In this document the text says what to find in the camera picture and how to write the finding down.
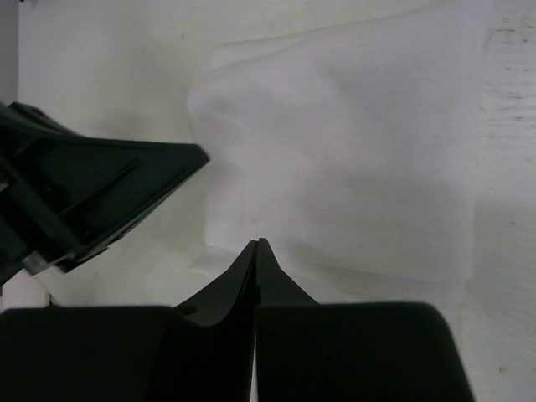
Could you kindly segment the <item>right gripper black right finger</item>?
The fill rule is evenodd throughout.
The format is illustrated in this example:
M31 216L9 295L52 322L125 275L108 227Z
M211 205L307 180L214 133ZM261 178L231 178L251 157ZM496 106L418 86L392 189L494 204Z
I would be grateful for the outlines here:
M321 304L256 247L261 401L471 401L444 317L421 302Z

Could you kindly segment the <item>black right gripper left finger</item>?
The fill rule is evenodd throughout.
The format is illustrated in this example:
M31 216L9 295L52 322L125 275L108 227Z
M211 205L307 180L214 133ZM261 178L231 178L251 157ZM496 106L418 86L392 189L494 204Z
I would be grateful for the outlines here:
M2 400L249 400L255 252L176 307L5 311Z

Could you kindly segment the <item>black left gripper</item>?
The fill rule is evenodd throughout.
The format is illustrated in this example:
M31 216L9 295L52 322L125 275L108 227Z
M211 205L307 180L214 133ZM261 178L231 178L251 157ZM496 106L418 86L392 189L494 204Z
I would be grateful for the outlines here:
M2 106L1 286L96 257L208 162L193 143L85 137L36 107Z

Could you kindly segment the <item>white tank top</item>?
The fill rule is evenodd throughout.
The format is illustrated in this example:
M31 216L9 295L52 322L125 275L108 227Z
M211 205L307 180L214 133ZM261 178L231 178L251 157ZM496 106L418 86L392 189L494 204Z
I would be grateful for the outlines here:
M188 96L206 244L265 237L328 300L459 306L487 31L442 10L223 49Z

